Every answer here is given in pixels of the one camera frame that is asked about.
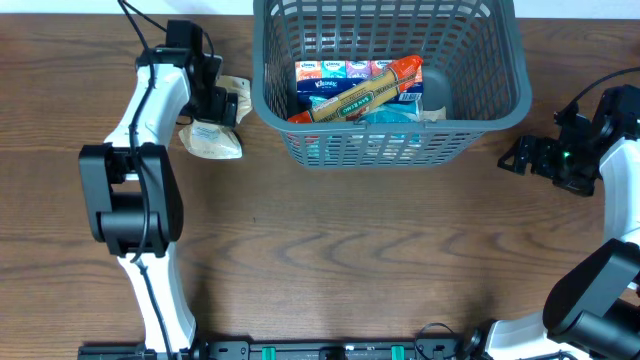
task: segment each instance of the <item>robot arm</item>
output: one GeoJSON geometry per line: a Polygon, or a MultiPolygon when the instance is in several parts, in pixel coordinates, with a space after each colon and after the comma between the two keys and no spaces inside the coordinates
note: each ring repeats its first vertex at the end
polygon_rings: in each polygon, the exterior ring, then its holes
{"type": "Polygon", "coordinates": [[[491,326],[483,351],[496,360],[640,354],[640,312],[619,299],[640,278],[640,89],[605,91],[593,122],[577,111],[572,104],[556,114],[558,140],[523,137],[498,166],[524,174],[531,162],[532,173],[582,196],[592,195],[601,177],[604,245],[556,284],[544,311],[491,326]]]}
{"type": "Polygon", "coordinates": [[[151,57],[139,57],[136,67],[137,86],[124,117],[104,144],[83,147],[80,173],[93,236],[118,256],[133,285],[145,323],[146,351],[179,353],[192,347],[196,322],[176,260],[183,207],[167,149],[179,115],[232,127],[238,101],[236,94],[215,86],[222,58],[203,54],[202,29],[189,21],[170,20],[166,44],[154,48],[151,57]],[[143,194],[118,193],[112,185],[139,179],[131,159],[129,125],[149,87],[151,66],[155,86],[141,109],[134,137],[147,184],[150,223],[146,246],[132,263],[147,209],[143,194]]]}

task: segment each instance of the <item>wood grain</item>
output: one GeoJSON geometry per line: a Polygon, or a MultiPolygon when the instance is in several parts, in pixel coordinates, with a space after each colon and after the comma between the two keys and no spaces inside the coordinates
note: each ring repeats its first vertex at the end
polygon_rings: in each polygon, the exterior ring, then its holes
{"type": "MultiPolygon", "coordinates": [[[[193,17],[251,78],[250,17],[193,17]]],[[[555,135],[553,111],[640,60],[638,22],[521,20],[529,116],[425,169],[308,171],[254,114],[245,156],[207,161],[173,139],[185,203],[187,298],[209,335],[409,337],[541,309],[601,242],[603,188],[583,199],[495,167],[519,135],[555,135]]],[[[150,43],[159,33],[144,26],[150,43]]],[[[91,238],[77,155],[112,131],[140,52],[122,16],[0,17],[0,351],[74,358],[85,342],[143,339],[125,274],[91,238]]],[[[606,86],[638,83],[628,76],[606,86]]],[[[591,115],[602,86],[582,102],[591,115]]]]}

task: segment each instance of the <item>black clamp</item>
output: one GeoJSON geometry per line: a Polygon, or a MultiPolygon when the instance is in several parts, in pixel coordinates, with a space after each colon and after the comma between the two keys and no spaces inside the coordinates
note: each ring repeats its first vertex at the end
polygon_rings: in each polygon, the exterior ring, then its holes
{"type": "Polygon", "coordinates": [[[572,103],[555,114],[559,138],[520,137],[498,160],[498,167],[524,175],[531,173],[580,196],[592,196],[601,178],[600,159],[622,137],[640,136],[640,89],[625,85],[604,92],[593,123],[578,114],[572,103]]]}
{"type": "MultiPolygon", "coordinates": [[[[191,97],[180,111],[181,116],[233,128],[238,113],[238,94],[216,86],[222,59],[215,57],[213,47],[210,55],[203,53],[202,35],[202,28],[191,21],[169,20],[165,44],[152,49],[153,62],[173,64],[186,70],[191,97]]],[[[143,53],[136,59],[136,66],[146,65],[148,58],[143,53]]]]}
{"type": "MultiPolygon", "coordinates": [[[[147,179],[151,214],[143,251],[162,257],[182,233],[182,198],[164,146],[143,144],[138,155],[147,179]]],[[[137,250],[144,227],[142,194],[114,192],[112,187],[134,173],[130,156],[129,149],[102,144],[83,146],[78,159],[91,233],[116,256],[137,250]]]]}

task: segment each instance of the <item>blue packaging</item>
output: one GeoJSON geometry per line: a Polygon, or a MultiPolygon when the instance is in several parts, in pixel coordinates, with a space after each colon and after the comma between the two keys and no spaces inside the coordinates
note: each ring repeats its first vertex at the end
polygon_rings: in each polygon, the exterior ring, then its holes
{"type": "MultiPolygon", "coordinates": [[[[334,97],[342,92],[357,86],[366,79],[307,79],[298,81],[298,102],[304,105],[310,105],[311,96],[323,97],[325,99],[334,97]]],[[[424,87],[422,83],[415,83],[407,91],[398,94],[386,104],[404,104],[419,100],[422,97],[424,87]]]]}
{"type": "MultiPolygon", "coordinates": [[[[318,96],[311,96],[312,106],[318,106],[327,99],[318,96]]],[[[390,124],[390,123],[410,123],[420,121],[422,104],[419,101],[412,101],[402,104],[384,103],[371,112],[362,115],[357,122],[366,121],[370,124],[390,124]]]]}
{"type": "Polygon", "coordinates": [[[338,78],[347,77],[347,66],[344,61],[327,60],[322,62],[322,78],[338,78]]]}

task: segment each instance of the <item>gray plastic basket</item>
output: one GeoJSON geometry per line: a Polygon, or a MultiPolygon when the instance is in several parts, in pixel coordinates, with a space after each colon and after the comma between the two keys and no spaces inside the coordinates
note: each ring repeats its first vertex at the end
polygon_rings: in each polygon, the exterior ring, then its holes
{"type": "Polygon", "coordinates": [[[308,167],[434,166],[531,107],[511,0],[254,0],[253,98],[308,167]],[[422,56],[424,110],[448,119],[407,124],[293,124],[295,61],[422,56]]]}

